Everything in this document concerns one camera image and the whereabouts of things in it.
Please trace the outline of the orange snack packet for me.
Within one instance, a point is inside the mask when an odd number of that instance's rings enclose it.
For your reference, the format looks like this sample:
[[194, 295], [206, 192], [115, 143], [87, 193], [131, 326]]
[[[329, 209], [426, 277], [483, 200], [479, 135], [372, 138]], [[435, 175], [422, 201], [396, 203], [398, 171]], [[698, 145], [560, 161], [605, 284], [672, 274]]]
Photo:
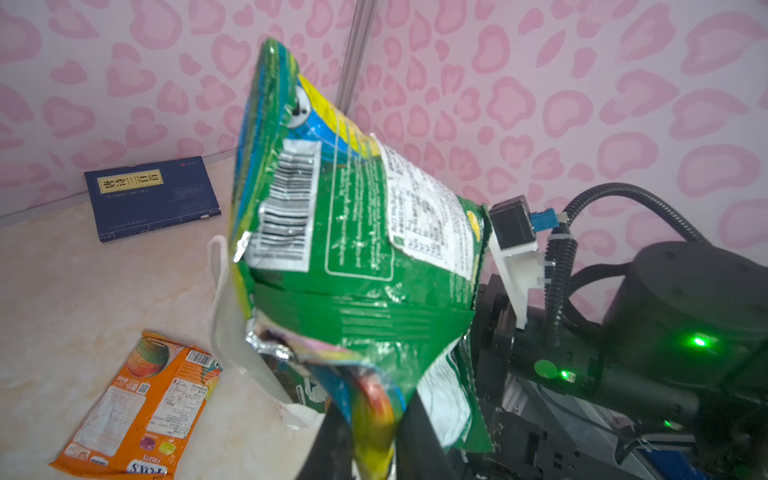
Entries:
[[221, 373], [210, 353], [143, 331], [50, 466], [81, 478], [172, 479]]

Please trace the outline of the green snack packet back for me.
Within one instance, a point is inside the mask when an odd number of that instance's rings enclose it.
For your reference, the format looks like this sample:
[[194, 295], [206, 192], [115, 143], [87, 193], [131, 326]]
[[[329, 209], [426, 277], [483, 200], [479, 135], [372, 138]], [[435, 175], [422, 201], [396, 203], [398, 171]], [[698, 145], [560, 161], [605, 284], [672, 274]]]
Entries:
[[256, 350], [317, 382], [366, 479], [387, 476], [418, 399], [440, 451], [487, 453], [469, 334], [492, 233], [486, 206], [328, 102], [280, 41], [260, 48], [229, 242]]

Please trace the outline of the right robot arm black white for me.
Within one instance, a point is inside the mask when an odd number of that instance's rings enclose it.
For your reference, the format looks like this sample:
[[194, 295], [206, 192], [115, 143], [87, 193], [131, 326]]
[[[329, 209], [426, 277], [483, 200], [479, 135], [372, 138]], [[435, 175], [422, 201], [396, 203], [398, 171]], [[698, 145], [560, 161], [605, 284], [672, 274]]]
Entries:
[[767, 270], [699, 243], [665, 242], [627, 264], [605, 319], [516, 315], [500, 278], [471, 331], [492, 446], [454, 453], [462, 479], [763, 479], [767, 475]]

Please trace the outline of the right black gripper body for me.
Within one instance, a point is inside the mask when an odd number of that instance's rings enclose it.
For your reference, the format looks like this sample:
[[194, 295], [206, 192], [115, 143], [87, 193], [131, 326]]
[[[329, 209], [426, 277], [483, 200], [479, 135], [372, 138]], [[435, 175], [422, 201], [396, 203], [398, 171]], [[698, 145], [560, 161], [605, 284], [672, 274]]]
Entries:
[[515, 316], [494, 275], [479, 289], [470, 345], [489, 453], [449, 453], [459, 479], [598, 479], [600, 462], [573, 438], [530, 387], [511, 373]]

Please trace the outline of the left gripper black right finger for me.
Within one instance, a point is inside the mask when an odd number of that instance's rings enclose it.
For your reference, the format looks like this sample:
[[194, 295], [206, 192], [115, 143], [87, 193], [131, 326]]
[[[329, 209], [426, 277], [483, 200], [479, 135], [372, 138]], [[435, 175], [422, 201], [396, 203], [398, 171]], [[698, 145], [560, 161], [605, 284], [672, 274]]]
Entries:
[[450, 480], [456, 474], [418, 393], [408, 403], [395, 441], [398, 480]]

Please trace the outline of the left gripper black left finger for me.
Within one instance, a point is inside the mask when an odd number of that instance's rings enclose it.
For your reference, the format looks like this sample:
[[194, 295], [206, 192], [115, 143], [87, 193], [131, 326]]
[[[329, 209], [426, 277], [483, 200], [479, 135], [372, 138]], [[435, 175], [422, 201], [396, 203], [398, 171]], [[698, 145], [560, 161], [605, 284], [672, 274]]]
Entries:
[[349, 480], [352, 475], [351, 428], [337, 407], [330, 407], [304, 463], [304, 480]]

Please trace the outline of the white paper bag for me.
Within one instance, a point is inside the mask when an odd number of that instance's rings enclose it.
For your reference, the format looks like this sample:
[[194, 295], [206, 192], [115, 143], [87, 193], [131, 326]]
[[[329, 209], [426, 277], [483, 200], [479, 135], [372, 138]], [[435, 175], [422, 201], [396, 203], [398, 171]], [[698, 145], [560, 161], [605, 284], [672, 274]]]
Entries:
[[265, 360], [246, 340], [246, 316], [237, 300], [234, 266], [224, 236], [216, 235], [209, 241], [208, 264], [214, 281], [211, 347], [217, 361], [255, 381], [259, 390], [271, 398], [288, 427], [319, 427], [325, 415], [292, 401]]

